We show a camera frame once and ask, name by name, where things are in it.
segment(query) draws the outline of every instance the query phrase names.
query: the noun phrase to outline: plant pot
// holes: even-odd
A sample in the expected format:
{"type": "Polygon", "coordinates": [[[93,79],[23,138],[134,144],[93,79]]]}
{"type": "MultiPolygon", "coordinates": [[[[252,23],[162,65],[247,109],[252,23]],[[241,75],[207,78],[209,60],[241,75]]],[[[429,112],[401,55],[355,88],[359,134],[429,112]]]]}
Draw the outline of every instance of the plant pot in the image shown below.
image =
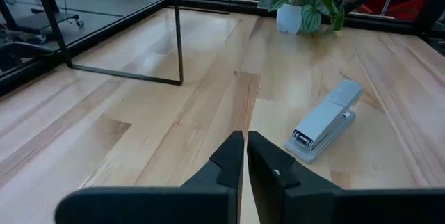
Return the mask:
{"type": "Polygon", "coordinates": [[[285,33],[297,34],[301,27],[301,7],[283,4],[277,11],[277,29],[285,33]]]}

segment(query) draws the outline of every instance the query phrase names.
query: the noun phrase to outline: potted plant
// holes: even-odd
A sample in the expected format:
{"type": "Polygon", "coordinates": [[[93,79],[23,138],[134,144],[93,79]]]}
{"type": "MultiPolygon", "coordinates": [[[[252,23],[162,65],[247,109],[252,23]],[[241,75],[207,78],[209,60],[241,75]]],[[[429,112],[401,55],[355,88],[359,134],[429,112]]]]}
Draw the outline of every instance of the potted plant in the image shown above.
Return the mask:
{"type": "Polygon", "coordinates": [[[337,8],[333,0],[273,0],[270,11],[277,10],[277,28],[280,31],[296,34],[300,28],[312,33],[320,28],[321,15],[326,15],[331,25],[326,33],[343,27],[345,12],[337,8]]]}

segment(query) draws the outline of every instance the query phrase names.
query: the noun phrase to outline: gray stapler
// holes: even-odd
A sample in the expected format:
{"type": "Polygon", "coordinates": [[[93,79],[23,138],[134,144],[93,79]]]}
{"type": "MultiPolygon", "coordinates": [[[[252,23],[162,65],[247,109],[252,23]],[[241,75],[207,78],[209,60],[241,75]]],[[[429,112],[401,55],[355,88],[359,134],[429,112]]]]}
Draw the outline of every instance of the gray stapler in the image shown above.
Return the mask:
{"type": "Polygon", "coordinates": [[[286,148],[311,164],[355,118],[349,108],[362,94],[362,86],[343,80],[298,126],[286,148]]]}

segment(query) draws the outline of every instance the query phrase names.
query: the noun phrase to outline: stapler base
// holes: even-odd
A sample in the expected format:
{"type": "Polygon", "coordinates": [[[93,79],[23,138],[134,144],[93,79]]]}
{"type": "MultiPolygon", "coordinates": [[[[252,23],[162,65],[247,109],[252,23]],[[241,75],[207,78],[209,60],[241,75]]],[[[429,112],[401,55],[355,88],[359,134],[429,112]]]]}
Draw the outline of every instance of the stapler base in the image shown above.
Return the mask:
{"type": "Polygon", "coordinates": [[[294,153],[306,163],[313,163],[315,159],[326,150],[329,144],[334,141],[344,130],[346,130],[355,119],[355,113],[352,111],[348,110],[348,113],[345,113],[344,115],[347,116],[342,117],[338,121],[337,130],[333,131],[333,134],[327,135],[314,147],[314,149],[309,150],[304,145],[301,145],[294,137],[290,137],[290,139],[286,142],[286,149],[294,153]]]}

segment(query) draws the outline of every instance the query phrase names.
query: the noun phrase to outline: floor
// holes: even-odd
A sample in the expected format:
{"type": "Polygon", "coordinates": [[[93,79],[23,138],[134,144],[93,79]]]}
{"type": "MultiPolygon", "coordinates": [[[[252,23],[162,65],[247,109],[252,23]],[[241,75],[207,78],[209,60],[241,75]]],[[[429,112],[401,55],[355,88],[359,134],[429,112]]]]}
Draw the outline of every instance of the floor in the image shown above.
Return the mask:
{"type": "MultiPolygon", "coordinates": [[[[183,86],[62,65],[0,98],[4,223],[51,223],[57,202],[85,186],[180,185],[234,130],[283,148],[342,79],[363,86],[357,117],[307,167],[345,189],[445,185],[445,59],[419,38],[289,35],[271,18],[186,10],[181,25],[183,86]]],[[[164,9],[75,62],[173,79],[175,46],[164,9]]],[[[241,222],[258,223],[247,169],[241,222]]]]}

